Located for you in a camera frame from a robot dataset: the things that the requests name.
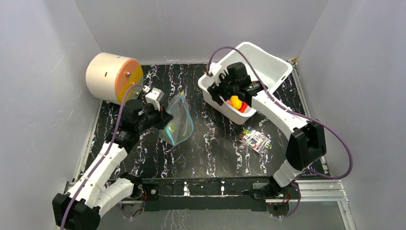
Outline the yellow toy mango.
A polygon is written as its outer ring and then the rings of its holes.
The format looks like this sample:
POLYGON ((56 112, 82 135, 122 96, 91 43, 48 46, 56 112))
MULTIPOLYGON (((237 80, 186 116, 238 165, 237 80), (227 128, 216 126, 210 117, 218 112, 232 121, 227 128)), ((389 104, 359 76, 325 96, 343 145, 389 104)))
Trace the yellow toy mango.
POLYGON ((239 100, 238 96, 233 95, 233 96, 231 96, 231 98, 229 99, 229 104, 230 104, 233 108, 235 108, 235 109, 237 109, 237 110, 240 110, 241 107, 242 107, 243 102, 242 102, 241 100, 239 100))

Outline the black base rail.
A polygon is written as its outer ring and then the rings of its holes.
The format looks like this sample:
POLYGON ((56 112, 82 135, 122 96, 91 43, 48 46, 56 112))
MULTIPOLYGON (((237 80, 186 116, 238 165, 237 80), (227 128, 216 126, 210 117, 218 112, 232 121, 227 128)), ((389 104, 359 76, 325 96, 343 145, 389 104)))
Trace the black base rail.
POLYGON ((142 179, 147 192, 146 210, 234 210, 267 211, 269 205, 282 204, 281 212, 288 210, 289 202, 298 197, 297 184, 270 192, 270 177, 214 177, 142 179))

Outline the red toy pepper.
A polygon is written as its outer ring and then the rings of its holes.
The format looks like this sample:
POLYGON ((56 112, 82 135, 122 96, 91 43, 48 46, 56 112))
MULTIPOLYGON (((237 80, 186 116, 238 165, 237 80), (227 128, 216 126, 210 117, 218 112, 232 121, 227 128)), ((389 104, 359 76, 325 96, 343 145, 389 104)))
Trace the red toy pepper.
POLYGON ((245 102, 242 102, 241 107, 239 109, 239 112, 244 113, 246 108, 247 108, 248 104, 245 102))

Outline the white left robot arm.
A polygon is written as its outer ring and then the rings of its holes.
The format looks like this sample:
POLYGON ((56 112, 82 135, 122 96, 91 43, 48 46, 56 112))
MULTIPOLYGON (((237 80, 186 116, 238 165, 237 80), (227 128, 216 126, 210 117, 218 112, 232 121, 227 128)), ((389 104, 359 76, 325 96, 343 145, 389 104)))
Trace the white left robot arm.
POLYGON ((163 130, 173 119, 165 107, 132 99, 120 106, 115 127, 82 177, 64 194, 53 198, 56 225, 62 230, 95 230, 102 217, 120 201, 138 199, 141 179, 125 173, 107 185, 113 171, 152 127, 163 130))

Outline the pack of coloured markers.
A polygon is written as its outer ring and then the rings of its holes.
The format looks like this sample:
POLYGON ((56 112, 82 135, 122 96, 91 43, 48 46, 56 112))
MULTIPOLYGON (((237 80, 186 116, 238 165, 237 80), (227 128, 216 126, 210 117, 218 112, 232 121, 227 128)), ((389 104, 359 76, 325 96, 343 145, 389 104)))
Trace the pack of coloured markers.
POLYGON ((271 148, 271 140, 263 133, 254 128, 246 127, 237 136, 236 140, 256 154, 264 155, 271 148))

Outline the green toy lime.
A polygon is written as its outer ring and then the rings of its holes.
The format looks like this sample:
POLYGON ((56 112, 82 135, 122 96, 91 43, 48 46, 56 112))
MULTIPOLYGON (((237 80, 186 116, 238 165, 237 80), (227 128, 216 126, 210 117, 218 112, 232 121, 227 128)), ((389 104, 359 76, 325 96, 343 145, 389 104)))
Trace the green toy lime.
POLYGON ((172 138, 185 137, 188 133, 188 125, 186 123, 170 122, 165 129, 172 138))

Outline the aluminium frame rail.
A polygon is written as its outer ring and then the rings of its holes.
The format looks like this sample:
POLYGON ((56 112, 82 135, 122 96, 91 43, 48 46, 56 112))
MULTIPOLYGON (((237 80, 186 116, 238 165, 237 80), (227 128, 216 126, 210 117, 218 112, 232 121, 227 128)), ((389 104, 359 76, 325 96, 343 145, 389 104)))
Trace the aluminium frame rail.
MULTIPOLYGON (((297 191, 299 197, 292 202, 337 202, 345 228, 348 230, 355 229, 355 224, 352 220, 348 206, 348 199, 342 183, 339 180, 299 180, 294 184, 298 185, 297 191)), ((143 191, 139 198, 127 197, 117 205, 122 207, 146 204, 147 192, 142 187, 142 183, 139 185, 139 189, 143 191)))

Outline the white plastic bin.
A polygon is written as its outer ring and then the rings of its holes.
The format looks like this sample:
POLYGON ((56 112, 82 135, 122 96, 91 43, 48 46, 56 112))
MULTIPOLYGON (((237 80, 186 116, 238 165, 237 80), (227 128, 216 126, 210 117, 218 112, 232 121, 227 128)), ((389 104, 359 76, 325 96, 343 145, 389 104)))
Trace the white plastic bin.
MULTIPOLYGON (((244 65, 245 67, 242 71, 237 74, 237 82, 243 83, 244 86, 251 82, 258 82, 258 78, 260 78, 266 85, 268 91, 273 93, 293 70, 290 63, 264 51, 251 42, 242 42, 236 49, 241 51, 251 62, 253 66, 252 69, 244 58, 234 50, 231 50, 218 62, 213 63, 213 65, 215 69, 219 70, 219 73, 224 75, 228 73, 228 77, 231 76, 231 73, 227 69, 230 65, 237 63, 237 69, 241 69, 242 65, 244 65)), ((207 76, 206 74, 198 79, 198 86, 203 92, 205 102, 229 118, 232 122, 237 125, 242 125, 257 112, 257 110, 249 106, 244 112, 240 112, 226 102, 219 105, 212 99, 212 96, 207 90, 213 84, 214 77, 207 76)))

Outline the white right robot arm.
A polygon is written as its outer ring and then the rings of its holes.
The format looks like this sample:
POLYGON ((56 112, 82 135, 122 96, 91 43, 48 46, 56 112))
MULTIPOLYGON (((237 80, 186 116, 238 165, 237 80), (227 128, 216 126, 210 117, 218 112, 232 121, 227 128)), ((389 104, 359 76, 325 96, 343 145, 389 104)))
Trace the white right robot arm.
POLYGON ((246 102, 266 116, 282 131, 288 140, 286 159, 267 183, 256 183, 244 194, 254 199, 283 198, 299 175, 326 153, 324 128, 317 122, 295 115, 284 106, 257 75, 252 81, 242 62, 223 68, 210 64, 206 72, 214 82, 207 88, 211 98, 219 105, 232 96, 246 102))

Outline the clear zip top bag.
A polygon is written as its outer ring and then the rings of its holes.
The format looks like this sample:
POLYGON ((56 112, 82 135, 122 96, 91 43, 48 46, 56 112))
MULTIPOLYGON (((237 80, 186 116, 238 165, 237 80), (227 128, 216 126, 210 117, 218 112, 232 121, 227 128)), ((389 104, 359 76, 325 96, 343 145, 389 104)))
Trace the clear zip top bag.
POLYGON ((188 125, 188 133, 185 137, 172 138, 168 135, 166 129, 159 131, 159 138, 172 146, 177 146, 188 139, 194 129, 192 117, 190 115, 190 107, 186 100, 186 95, 181 93, 175 95, 168 104, 167 112, 173 115, 173 120, 170 122, 186 123, 188 125))

